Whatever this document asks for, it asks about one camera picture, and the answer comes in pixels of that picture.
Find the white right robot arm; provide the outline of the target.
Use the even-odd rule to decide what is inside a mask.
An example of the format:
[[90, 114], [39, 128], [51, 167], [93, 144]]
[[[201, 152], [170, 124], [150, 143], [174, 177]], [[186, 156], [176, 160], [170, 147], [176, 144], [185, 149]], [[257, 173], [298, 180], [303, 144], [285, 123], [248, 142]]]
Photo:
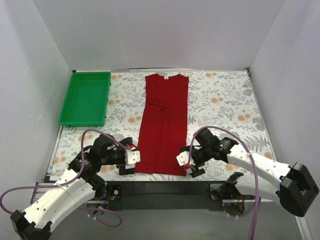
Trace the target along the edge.
[[193, 136], [199, 146], [192, 144], [180, 148], [178, 165], [191, 171], [196, 178], [206, 171], [210, 160], [238, 166], [246, 172], [236, 171], [221, 185], [209, 190], [214, 200], [244, 200], [255, 197], [278, 202], [297, 217], [304, 217], [320, 190], [308, 168], [296, 162], [289, 165], [251, 152], [239, 139], [219, 139], [210, 127], [202, 127]]

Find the red t shirt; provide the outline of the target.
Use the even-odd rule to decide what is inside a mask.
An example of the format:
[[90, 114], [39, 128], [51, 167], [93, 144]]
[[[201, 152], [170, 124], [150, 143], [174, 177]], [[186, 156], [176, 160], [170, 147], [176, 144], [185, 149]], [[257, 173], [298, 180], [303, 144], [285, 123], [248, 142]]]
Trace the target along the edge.
[[144, 174], [186, 176], [176, 157], [186, 146], [189, 78], [182, 74], [145, 78], [146, 98], [139, 137], [140, 162]]

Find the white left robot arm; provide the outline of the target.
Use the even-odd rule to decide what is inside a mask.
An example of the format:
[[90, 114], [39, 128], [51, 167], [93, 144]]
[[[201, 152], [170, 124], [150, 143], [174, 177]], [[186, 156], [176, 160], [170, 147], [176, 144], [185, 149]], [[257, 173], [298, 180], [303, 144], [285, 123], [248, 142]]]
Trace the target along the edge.
[[110, 134], [100, 134], [92, 145], [81, 148], [62, 176], [38, 200], [11, 214], [14, 231], [22, 240], [48, 240], [58, 224], [87, 201], [103, 202], [90, 209], [91, 216], [106, 212], [110, 201], [121, 199], [122, 188], [108, 186], [98, 174], [101, 167], [116, 166], [119, 175], [132, 175], [139, 161], [140, 152], [131, 137], [116, 141]]

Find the green plastic tray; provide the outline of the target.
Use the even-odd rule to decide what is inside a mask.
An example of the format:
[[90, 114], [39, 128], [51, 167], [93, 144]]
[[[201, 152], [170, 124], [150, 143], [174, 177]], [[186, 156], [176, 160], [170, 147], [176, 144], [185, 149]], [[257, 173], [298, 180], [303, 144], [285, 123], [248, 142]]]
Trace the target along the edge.
[[109, 71], [72, 73], [58, 123], [68, 128], [104, 126], [110, 84]]

